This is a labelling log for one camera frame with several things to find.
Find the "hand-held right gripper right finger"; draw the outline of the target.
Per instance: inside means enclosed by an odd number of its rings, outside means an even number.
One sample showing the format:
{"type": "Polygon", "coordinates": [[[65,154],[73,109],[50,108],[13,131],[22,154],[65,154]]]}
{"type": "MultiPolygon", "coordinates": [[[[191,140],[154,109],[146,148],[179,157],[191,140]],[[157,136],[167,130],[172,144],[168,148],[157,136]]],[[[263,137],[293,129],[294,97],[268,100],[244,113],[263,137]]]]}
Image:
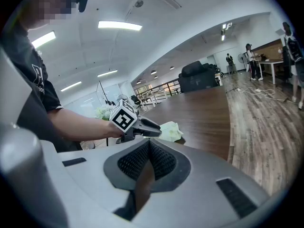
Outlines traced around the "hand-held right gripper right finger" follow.
{"type": "Polygon", "coordinates": [[[157,192],[132,219],[140,228],[223,228],[241,220],[217,182],[230,179],[256,206],[269,199],[252,178],[226,160],[203,150],[159,141],[185,155],[191,164],[185,181],[173,191],[157,192]]]}

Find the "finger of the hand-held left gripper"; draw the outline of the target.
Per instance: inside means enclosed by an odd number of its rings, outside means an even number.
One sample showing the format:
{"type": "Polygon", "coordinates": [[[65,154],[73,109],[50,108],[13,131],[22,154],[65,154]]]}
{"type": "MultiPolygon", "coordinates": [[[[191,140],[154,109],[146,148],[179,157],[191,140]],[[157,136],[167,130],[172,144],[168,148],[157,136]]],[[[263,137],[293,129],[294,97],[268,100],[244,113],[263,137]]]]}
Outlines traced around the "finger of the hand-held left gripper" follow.
{"type": "Polygon", "coordinates": [[[161,129],[161,127],[157,123],[153,122],[152,120],[150,120],[148,118],[140,118],[140,121],[145,126],[155,128],[155,129],[158,129],[158,130],[161,129]]]}
{"type": "Polygon", "coordinates": [[[161,135],[160,130],[141,130],[141,129],[134,129],[134,135],[142,135],[144,137],[158,137],[161,135]]]}

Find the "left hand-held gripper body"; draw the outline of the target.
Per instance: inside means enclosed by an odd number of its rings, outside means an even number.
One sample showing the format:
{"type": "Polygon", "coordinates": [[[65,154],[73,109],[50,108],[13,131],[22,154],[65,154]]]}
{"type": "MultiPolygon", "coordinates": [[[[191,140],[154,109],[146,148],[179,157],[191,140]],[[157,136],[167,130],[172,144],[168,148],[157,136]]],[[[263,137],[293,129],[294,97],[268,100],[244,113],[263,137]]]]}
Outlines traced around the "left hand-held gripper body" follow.
{"type": "Polygon", "coordinates": [[[110,122],[123,132],[123,136],[116,140],[116,143],[124,143],[135,139],[133,125],[137,122],[138,116],[134,107],[121,99],[110,114],[110,122]]]}

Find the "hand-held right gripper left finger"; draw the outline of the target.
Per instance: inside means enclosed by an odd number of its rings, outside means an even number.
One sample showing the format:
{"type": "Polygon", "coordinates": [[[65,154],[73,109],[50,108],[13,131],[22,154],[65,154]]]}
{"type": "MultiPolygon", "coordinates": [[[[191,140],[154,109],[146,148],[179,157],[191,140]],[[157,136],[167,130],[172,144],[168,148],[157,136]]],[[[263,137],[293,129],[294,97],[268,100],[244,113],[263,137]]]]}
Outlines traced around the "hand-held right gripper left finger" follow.
{"type": "Polygon", "coordinates": [[[125,205],[129,192],[115,188],[104,173],[105,160],[130,144],[61,153],[51,142],[41,144],[48,173],[63,203],[66,228],[147,227],[114,213],[125,205]]]}

